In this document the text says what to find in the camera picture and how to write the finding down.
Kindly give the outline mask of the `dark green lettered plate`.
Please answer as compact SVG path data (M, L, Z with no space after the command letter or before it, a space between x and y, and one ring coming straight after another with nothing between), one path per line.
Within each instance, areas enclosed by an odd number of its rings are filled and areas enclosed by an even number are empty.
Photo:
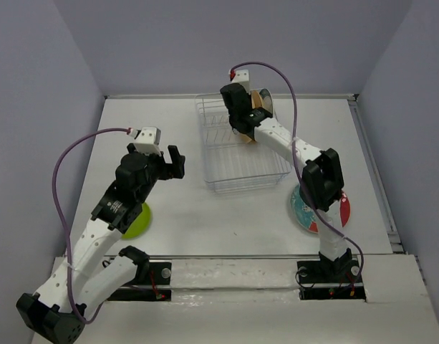
M274 114L274 106L271 93L268 89L263 88L259 90L259 95L261 97L262 108L270 112L272 115Z

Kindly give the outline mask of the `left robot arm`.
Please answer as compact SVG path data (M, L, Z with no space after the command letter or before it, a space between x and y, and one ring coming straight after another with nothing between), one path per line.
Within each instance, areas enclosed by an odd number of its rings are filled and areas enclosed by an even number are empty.
M16 303L26 326L51 343L74 343L113 292L150 276L149 255L133 246L95 270L142 213L155 183L184 177L185 156L175 145L168 146L169 163L162 153L140 152L134 144L127 150L77 243L41 287Z

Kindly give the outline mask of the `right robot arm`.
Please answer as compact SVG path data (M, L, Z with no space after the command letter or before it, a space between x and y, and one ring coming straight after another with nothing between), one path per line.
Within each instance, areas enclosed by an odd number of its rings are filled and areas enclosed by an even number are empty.
M298 138L263 108L252 106L243 85L231 83L220 89L231 127L272 149L292 163L299 180L299 195L315 213L319 259L302 266L299 276L313 285L338 283L351 269L352 252L342 233L340 203L344 179L338 153L321 150Z

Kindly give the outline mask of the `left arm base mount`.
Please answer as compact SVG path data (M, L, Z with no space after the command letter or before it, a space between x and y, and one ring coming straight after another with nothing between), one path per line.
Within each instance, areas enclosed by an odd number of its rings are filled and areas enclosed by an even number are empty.
M150 262L147 272L138 272L135 278L113 292L108 301L115 302L170 302L172 290L172 263Z

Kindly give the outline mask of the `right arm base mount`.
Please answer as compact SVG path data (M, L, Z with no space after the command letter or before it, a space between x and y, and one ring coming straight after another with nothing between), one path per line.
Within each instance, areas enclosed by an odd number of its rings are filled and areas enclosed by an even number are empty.
M320 261L297 262L294 279L299 286L302 301L321 300L363 300L366 293L361 277L358 277L360 264L354 259L343 272L327 275L318 270Z

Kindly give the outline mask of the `lime green plate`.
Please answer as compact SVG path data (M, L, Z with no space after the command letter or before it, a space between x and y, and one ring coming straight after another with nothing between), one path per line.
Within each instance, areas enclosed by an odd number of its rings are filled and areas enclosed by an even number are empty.
M122 235L123 240L131 240L143 235L150 227L152 221L151 208L144 203L142 205L142 211L130 225L128 230Z

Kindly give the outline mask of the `teal and red plate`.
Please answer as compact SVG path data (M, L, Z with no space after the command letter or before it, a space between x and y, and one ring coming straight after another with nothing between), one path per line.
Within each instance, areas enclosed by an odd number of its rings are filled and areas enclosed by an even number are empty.
M295 215L298 223L304 229L306 229L309 233L318 234L318 228L316 223L317 217L312 209L304 203L299 192L300 185L297 184L294 187L294 190L292 191L289 199L291 211ZM351 216L351 205L349 202L349 198L344 191L342 192L342 197L339 201L339 214L342 222L342 227L345 227Z

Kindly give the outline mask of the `plain yellow plate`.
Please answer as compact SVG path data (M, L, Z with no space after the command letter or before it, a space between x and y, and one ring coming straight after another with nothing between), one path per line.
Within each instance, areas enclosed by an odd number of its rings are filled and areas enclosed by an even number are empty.
M262 97L257 90L251 91L251 106L252 108L259 108L262 106ZM245 134L240 133L239 138L245 143L251 143L253 140Z

